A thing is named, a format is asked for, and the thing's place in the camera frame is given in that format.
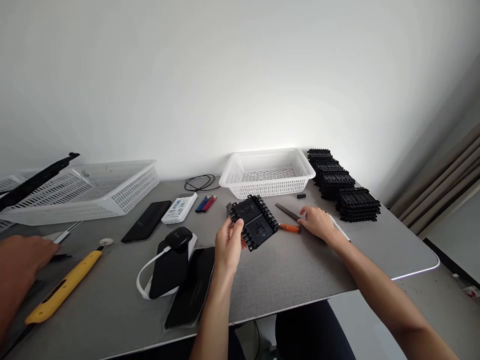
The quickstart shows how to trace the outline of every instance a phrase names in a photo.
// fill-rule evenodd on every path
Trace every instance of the white plastic basket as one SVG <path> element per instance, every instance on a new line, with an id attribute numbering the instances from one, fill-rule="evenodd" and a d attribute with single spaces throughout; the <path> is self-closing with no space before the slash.
<path id="1" fill-rule="evenodd" d="M 65 168 L 0 212 L 0 219 L 38 226 L 125 215 L 159 183 L 156 163 L 140 160 Z"/>
<path id="2" fill-rule="evenodd" d="M 221 174 L 219 184 L 237 199 L 300 193 L 315 171 L 296 147 L 234 152 Z"/>
<path id="3" fill-rule="evenodd" d="M 15 189 L 18 185 L 27 180 L 28 177 L 25 177 L 24 174 L 9 175 L 0 177 L 0 193 L 7 192 Z M 14 223 L 6 220 L 0 220 L 0 233 L 7 230 Z"/>

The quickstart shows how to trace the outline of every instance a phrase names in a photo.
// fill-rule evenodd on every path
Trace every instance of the black phone case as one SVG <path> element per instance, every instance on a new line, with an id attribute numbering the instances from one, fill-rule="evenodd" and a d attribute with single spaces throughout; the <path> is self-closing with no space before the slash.
<path id="1" fill-rule="evenodd" d="M 215 263 L 215 247 L 193 251 L 185 282 L 180 285 L 165 320 L 165 329 L 194 327 L 204 307 Z"/>
<path id="2" fill-rule="evenodd" d="M 169 209 L 172 202 L 160 201 L 152 202 L 145 210 L 145 212 L 138 218 L 135 224 L 128 230 L 122 243 L 132 243 L 139 240 L 145 240 L 154 232 L 157 224 Z"/>

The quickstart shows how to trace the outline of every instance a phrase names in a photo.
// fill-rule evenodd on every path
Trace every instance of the hand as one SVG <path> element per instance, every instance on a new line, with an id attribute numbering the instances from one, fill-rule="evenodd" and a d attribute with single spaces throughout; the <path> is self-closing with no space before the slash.
<path id="1" fill-rule="evenodd" d="M 7 237 L 0 241 L 0 269 L 7 272 L 30 272 L 32 276 L 43 268 L 60 245 L 40 236 Z"/>
<path id="2" fill-rule="evenodd" d="M 233 275 L 237 271 L 240 251 L 247 248 L 241 233 L 244 221 L 238 219 L 233 224 L 229 217 L 225 220 L 215 237 L 215 269 L 219 274 Z"/>
<path id="3" fill-rule="evenodd" d="M 300 210 L 300 215 L 303 214 L 305 214 L 306 220 L 298 219 L 297 223 L 313 235 L 323 239 L 327 244 L 330 245 L 330 242 L 333 241 L 338 234 L 342 234 L 334 226 L 330 215 L 319 207 L 304 206 Z"/>

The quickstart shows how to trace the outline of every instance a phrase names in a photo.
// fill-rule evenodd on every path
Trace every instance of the curtain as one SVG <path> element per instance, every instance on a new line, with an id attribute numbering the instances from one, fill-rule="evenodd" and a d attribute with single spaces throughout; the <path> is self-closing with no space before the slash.
<path id="1" fill-rule="evenodd" d="M 480 190 L 480 124 L 464 136 L 391 207 L 421 240 Z"/>

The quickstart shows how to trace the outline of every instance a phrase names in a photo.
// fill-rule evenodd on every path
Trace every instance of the person's leg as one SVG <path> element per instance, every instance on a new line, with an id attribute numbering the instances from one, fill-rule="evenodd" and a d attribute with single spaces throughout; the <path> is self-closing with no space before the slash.
<path id="1" fill-rule="evenodd" d="M 149 350 L 123 355 L 121 360 L 188 360 L 194 347 L 195 336 L 174 341 Z M 233 328 L 228 328 L 228 360 L 245 360 L 239 338 Z"/>
<path id="2" fill-rule="evenodd" d="M 278 313 L 275 337 L 278 354 L 284 360 L 355 359 L 327 300 Z"/>

